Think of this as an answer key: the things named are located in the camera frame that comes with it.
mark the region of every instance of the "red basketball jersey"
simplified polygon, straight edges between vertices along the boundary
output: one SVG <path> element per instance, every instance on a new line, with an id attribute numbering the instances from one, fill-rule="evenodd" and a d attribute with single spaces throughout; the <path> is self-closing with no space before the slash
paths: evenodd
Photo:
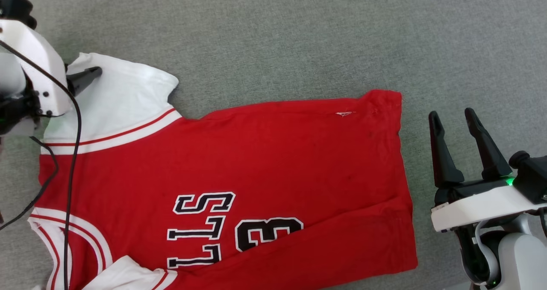
<path id="1" fill-rule="evenodd" d="M 175 77 L 97 54 L 69 72 L 90 66 L 103 75 L 78 97 L 71 289 L 125 255 L 171 272 L 154 289 L 317 289 L 416 267 L 400 93 L 190 120 L 167 103 Z M 75 130 L 74 113 L 51 119 L 44 141 L 59 173 L 29 219 L 51 251 L 53 289 Z M 44 183 L 55 167 L 42 153 Z"/>

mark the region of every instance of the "gray carpet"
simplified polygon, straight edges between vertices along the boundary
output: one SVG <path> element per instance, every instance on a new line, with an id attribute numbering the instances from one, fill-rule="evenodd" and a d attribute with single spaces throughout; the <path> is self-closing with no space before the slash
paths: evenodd
<path id="1" fill-rule="evenodd" d="M 336 289 L 439 290 L 465 280 L 455 236 L 436 233 L 429 218 L 431 110 L 468 178 L 480 177 L 481 165 L 465 107 L 475 108 L 506 158 L 547 153 L 547 0 L 31 1 L 37 31 L 65 62 L 96 52 L 172 73 L 180 85 L 170 102 L 186 117 L 262 101 L 401 91 L 420 264 Z M 6 218 L 39 189 L 38 153 L 26 138 L 6 142 Z M 50 270 L 27 222 L 0 232 L 0 289 L 43 284 Z"/>

